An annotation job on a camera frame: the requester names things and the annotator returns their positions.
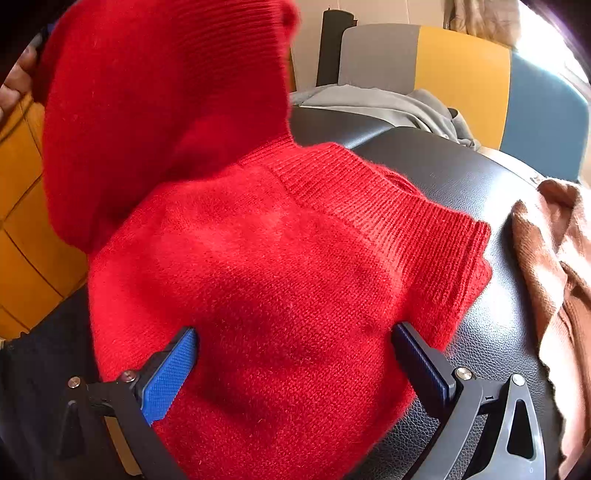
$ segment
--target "gray fabric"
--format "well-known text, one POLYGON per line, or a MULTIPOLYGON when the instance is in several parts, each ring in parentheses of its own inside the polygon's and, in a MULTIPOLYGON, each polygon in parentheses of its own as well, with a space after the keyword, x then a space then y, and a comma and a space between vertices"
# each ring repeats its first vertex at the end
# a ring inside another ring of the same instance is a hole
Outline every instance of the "gray fabric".
POLYGON ((292 105, 325 108, 373 116, 395 127, 415 127, 477 150, 468 124, 455 109, 448 109, 426 90, 409 95, 364 89, 352 85, 327 85, 292 93, 292 105))
POLYGON ((339 85, 412 92, 420 28, 408 24, 372 24, 345 30, 339 85))

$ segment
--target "ribbed cuff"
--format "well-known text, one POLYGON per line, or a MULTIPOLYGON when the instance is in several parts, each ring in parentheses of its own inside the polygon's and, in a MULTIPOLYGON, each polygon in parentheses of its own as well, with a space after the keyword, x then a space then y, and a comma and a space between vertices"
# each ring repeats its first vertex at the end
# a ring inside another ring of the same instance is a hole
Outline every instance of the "ribbed cuff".
POLYGON ((482 257, 487 223, 427 200, 399 174, 385 175, 336 144, 301 148, 282 139, 277 147, 266 145, 254 156, 297 202, 355 228, 401 288, 431 305, 425 315, 443 314, 457 324, 491 277, 482 257))

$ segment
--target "blue panel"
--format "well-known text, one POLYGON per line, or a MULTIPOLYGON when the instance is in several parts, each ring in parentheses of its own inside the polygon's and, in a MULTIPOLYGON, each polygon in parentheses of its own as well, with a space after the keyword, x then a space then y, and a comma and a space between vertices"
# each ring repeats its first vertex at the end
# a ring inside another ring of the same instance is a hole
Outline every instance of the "blue panel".
POLYGON ((513 53, 501 151, 542 175, 576 181, 588 132, 584 97, 559 76, 513 53))
POLYGON ((144 388, 142 413, 150 425, 162 420, 197 361, 197 333, 189 329, 144 388))

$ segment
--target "black trousers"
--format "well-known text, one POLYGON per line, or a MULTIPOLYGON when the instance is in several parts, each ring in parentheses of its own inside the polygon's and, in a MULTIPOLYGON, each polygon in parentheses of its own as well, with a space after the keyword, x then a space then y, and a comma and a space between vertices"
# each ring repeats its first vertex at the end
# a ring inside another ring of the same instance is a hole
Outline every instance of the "black trousers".
POLYGON ((0 351, 0 477, 53 477, 61 396, 75 375, 99 381, 86 287, 0 351))

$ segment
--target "curtain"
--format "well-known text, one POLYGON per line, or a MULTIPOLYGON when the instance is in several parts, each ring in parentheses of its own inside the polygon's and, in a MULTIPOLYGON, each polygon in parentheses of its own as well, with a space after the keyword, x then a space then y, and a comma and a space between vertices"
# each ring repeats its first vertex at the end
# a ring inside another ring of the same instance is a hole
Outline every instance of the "curtain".
POLYGON ((450 30, 515 47, 521 35, 518 0, 450 2, 450 30))

